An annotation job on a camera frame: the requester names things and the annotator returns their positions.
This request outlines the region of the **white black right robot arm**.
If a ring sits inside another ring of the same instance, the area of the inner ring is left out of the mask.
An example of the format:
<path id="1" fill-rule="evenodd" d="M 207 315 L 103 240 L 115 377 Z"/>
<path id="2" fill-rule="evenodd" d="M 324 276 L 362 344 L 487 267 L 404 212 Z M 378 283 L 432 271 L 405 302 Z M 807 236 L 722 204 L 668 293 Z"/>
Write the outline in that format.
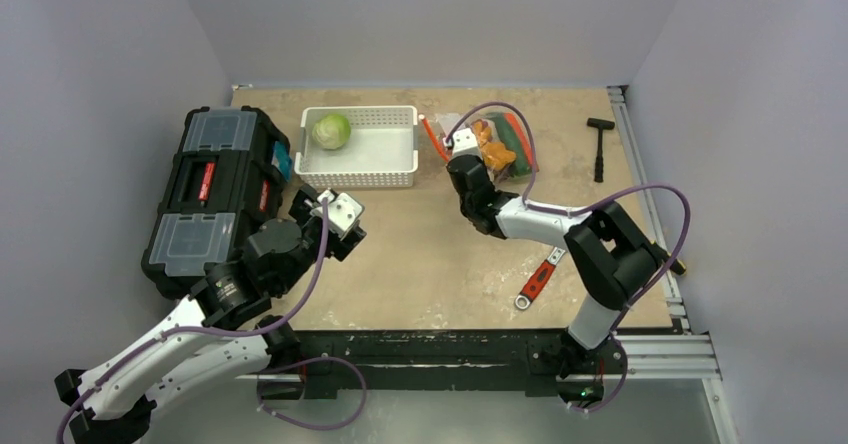
<path id="1" fill-rule="evenodd" d="M 521 239 L 566 251 L 587 296 L 561 337 L 562 362 L 576 371 L 596 363 L 600 346 L 638 291 L 668 259 L 616 201 L 584 214 L 524 201 L 492 182 L 481 158 L 462 155 L 447 166 L 460 211 L 484 235 Z"/>

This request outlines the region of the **green cucumber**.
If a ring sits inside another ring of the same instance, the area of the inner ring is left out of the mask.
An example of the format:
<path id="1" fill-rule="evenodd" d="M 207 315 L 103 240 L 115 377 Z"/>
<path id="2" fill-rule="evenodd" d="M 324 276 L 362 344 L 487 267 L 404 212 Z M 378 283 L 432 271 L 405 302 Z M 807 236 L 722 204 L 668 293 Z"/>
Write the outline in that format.
<path id="1" fill-rule="evenodd" d="M 532 173 L 532 169 L 522 151 L 518 137 L 504 117 L 505 114 L 506 113 L 494 113 L 490 115 L 490 119 L 495 125 L 495 130 L 499 140 L 517 155 L 516 161 L 506 169 L 506 175 L 510 178 L 528 176 Z"/>

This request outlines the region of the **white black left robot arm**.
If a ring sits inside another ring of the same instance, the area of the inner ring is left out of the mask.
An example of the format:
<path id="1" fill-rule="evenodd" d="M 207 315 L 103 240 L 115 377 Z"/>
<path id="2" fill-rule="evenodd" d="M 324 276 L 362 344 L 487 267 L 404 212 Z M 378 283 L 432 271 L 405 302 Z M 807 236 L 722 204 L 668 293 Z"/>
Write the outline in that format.
<path id="1" fill-rule="evenodd" d="M 287 217 L 263 223 L 135 343 L 56 377 L 67 407 L 56 441 L 137 443 L 156 414 L 218 379 L 290 372 L 303 381 L 310 359 L 291 315 L 271 315 L 271 304 L 304 275 L 317 279 L 325 259 L 352 252 L 364 210 L 347 193 L 301 187 Z"/>

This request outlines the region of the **orange carrot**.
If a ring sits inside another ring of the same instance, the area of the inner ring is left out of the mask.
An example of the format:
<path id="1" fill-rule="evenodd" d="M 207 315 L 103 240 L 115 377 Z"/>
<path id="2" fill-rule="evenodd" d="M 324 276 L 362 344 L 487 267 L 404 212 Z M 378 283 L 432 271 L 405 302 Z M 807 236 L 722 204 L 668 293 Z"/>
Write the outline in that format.
<path id="1" fill-rule="evenodd" d="M 523 153 L 526 157 L 526 160 L 527 160 L 528 164 L 530 165 L 531 169 L 537 169 L 537 166 L 536 166 L 536 163 L 535 163 L 535 157 L 534 157 L 533 151 L 531 150 L 531 147 L 530 147 L 530 143 L 529 143 L 529 140 L 528 140 L 528 137 L 527 137 L 525 126 L 520 122 L 520 120 L 516 117 L 516 115 L 514 113 L 506 113 L 504 115 L 504 117 L 506 118 L 506 120 L 510 124 L 510 126 L 512 127 L 516 136 L 518 137 L 519 142 L 520 142 L 521 147 L 522 147 L 522 151 L 523 151 Z"/>

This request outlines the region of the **clear zip top bag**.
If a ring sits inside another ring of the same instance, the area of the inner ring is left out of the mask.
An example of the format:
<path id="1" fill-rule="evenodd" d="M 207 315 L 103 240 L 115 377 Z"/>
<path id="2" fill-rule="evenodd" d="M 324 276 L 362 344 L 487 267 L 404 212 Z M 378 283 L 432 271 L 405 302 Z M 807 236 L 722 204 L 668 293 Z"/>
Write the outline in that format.
<path id="1" fill-rule="evenodd" d="M 436 114 L 432 119 L 418 115 L 419 123 L 445 163 L 453 153 L 447 133 L 459 119 L 456 113 Z M 469 130 L 476 139 L 483 162 L 495 182 L 523 179 L 539 170 L 526 131 L 514 113 L 476 113 L 460 124 L 453 139 L 458 140 L 464 130 Z"/>

